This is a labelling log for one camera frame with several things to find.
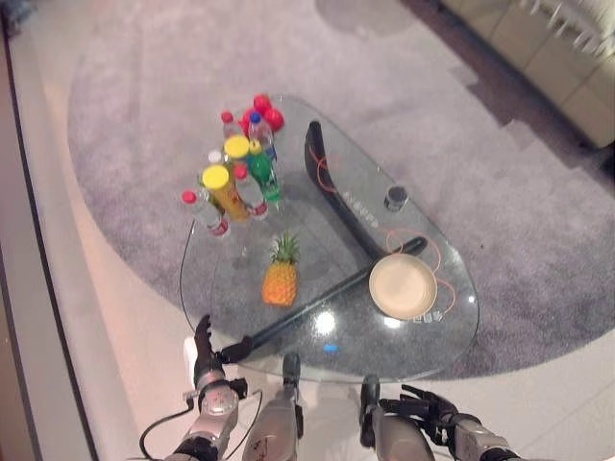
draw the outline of tile floor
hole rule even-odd
[[[11,43],[37,205],[66,336],[100,459],[138,456],[138,435],[180,409],[190,333],[183,313],[132,273],[96,227],[76,182],[66,139],[71,75],[107,0],[44,0]],[[474,413],[526,457],[604,460],[615,452],[615,332],[538,367],[461,381],[422,381]],[[279,380],[246,370],[271,396]],[[397,386],[383,386],[394,396]],[[303,382],[300,460],[374,460],[358,444],[357,386]],[[230,443],[255,411],[246,401]],[[156,456],[173,449],[192,417],[154,431]],[[448,457],[438,449],[439,458]]]

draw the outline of gray carpet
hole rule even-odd
[[[220,141],[219,110],[263,90],[294,93],[403,182],[464,258],[479,333],[443,376],[528,367],[612,329],[615,199],[603,153],[578,148],[446,14],[418,0],[373,5],[118,2],[84,52],[68,123],[104,235],[179,306],[190,218],[177,197]]]

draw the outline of water bottle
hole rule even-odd
[[[206,199],[198,198],[193,191],[184,191],[182,200],[189,207],[194,219],[204,225],[212,235],[224,235],[229,228],[229,223],[222,217],[218,208]]]
[[[250,158],[252,159],[249,163],[250,174],[260,185],[265,200],[277,202],[280,199],[281,191],[273,163],[255,139],[250,141]]]
[[[208,154],[208,161],[210,165],[222,165],[224,164],[224,156],[220,151],[213,150]]]
[[[222,118],[222,132],[224,133],[224,138],[228,139],[231,136],[235,136],[237,134],[243,134],[243,129],[241,126],[234,121],[233,114],[228,110],[225,110],[220,114],[220,118]]]
[[[250,115],[248,137],[258,141],[262,151],[271,158],[272,161],[275,162],[278,159],[276,148],[273,145],[273,132],[271,131],[271,127],[262,119],[258,112],[254,112]]]
[[[258,182],[248,174],[248,165],[243,162],[237,163],[233,173],[237,193],[248,208],[248,212],[254,216],[263,216],[267,212],[267,203],[260,192]]]

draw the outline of beige plate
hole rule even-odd
[[[372,269],[369,292],[386,315],[410,320],[431,309],[437,282],[430,267],[418,257],[394,254],[381,259]]]

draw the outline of black stick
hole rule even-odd
[[[408,255],[417,256],[422,253],[426,247],[427,240],[425,238],[415,237],[402,246],[402,252]],[[248,355],[250,355],[250,352],[252,352],[254,349],[257,349],[263,344],[271,341],[271,339],[273,339],[275,336],[290,327],[297,320],[304,317],[314,307],[319,306],[330,298],[350,289],[351,287],[367,279],[376,263],[377,261],[372,262],[369,266],[361,269],[355,274],[352,274],[347,279],[342,280],[337,285],[333,286],[317,298],[314,298],[310,302],[298,306],[288,315],[274,322],[269,327],[262,329],[261,331],[253,334],[252,336],[244,336],[239,343],[224,348],[219,353],[222,362],[236,363],[240,360],[243,360]]]

